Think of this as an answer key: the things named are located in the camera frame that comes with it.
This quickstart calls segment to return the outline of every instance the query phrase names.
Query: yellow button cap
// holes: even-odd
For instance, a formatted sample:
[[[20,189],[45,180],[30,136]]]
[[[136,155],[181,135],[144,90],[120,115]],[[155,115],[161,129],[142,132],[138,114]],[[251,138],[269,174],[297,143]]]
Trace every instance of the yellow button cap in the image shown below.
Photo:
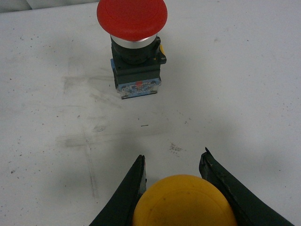
[[[160,45],[160,50],[165,55],[164,48],[163,48],[162,44]]]
[[[175,175],[152,185],[142,195],[133,226],[237,226],[223,194],[208,181]]]

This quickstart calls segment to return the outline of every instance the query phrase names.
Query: red button cap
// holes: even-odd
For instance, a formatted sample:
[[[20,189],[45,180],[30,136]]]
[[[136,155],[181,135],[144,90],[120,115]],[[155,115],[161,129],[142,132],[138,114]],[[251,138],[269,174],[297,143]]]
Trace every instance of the red button cap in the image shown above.
[[[109,34],[138,41],[164,27],[167,8],[163,0],[100,0],[97,19]]]

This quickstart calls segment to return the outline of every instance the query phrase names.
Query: white table surface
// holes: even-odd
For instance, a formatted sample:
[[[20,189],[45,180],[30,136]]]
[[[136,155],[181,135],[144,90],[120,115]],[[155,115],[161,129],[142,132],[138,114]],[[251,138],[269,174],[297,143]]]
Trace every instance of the white table surface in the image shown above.
[[[150,186],[205,146],[301,225],[301,2],[166,5],[162,85],[126,100],[97,3],[0,14],[0,225],[88,226],[139,154]]]

